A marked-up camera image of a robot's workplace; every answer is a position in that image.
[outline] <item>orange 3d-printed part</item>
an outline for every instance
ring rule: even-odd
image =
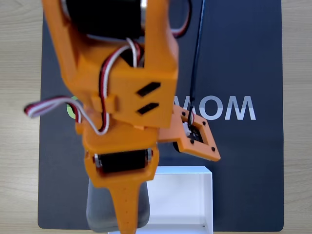
[[[170,0],[149,0],[146,10],[144,68],[133,68],[119,58],[109,74],[106,111],[111,116],[109,130],[99,136],[87,121],[76,124],[85,149],[85,168],[96,188],[111,192],[122,234],[134,234],[137,228],[138,193],[141,183],[152,180],[159,161],[157,142],[176,141],[181,152],[217,161],[220,159],[208,124],[195,116],[203,143],[190,143],[183,130],[181,108],[173,108],[178,77],[178,45],[171,33],[168,11]],[[64,15],[60,0],[42,0],[45,17],[58,57],[61,75],[69,90],[100,128],[102,105],[98,93],[103,62],[126,42],[91,40],[79,33]],[[151,84],[147,95],[140,90]],[[139,110],[153,104],[155,108]],[[105,173],[95,163],[95,155],[136,150],[152,150],[152,158],[142,169]]]

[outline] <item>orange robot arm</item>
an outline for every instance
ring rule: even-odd
[[[185,131],[188,112],[172,105],[178,78],[178,45],[170,29],[169,1],[148,1],[145,42],[141,44],[144,67],[135,68],[116,59],[108,74],[103,105],[99,92],[102,68],[126,42],[93,40],[79,32],[68,18],[68,9],[64,9],[66,2],[75,1],[42,0],[63,81],[83,103],[81,112],[86,113],[76,123],[85,149],[86,172],[96,188],[110,190],[122,234],[136,232],[139,188],[154,178],[158,142],[177,142],[181,152],[213,161],[220,159],[207,121],[194,116],[192,128],[200,137],[190,138]],[[46,108],[54,107],[45,104]],[[29,105],[25,112],[34,106]],[[99,134],[94,128],[103,127],[103,120],[107,120],[104,113],[110,122],[108,130]],[[130,167],[133,161],[138,165]]]

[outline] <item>black mat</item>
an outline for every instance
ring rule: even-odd
[[[206,4],[195,110],[210,119],[222,159],[208,162],[179,154],[171,144],[165,144],[160,145],[160,165],[204,165],[213,172],[215,231],[280,231],[281,0],[208,0]],[[200,1],[194,1],[191,27],[178,41],[180,75],[176,101],[181,106],[189,92],[199,6]],[[182,21],[179,17],[174,23]],[[44,22],[41,98],[54,95],[70,93],[60,78]],[[236,101],[235,109],[231,104]],[[39,225],[46,229],[88,229],[87,188],[81,139],[63,106],[43,116],[40,122]]]

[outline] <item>white box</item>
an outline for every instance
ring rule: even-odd
[[[136,233],[213,234],[212,182],[206,167],[158,167],[147,182],[150,220]]]

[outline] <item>light wood surface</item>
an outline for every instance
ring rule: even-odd
[[[285,227],[312,233],[312,0],[282,0]],[[0,233],[91,233],[37,225],[39,120],[22,113],[38,100],[42,7],[0,0]]]

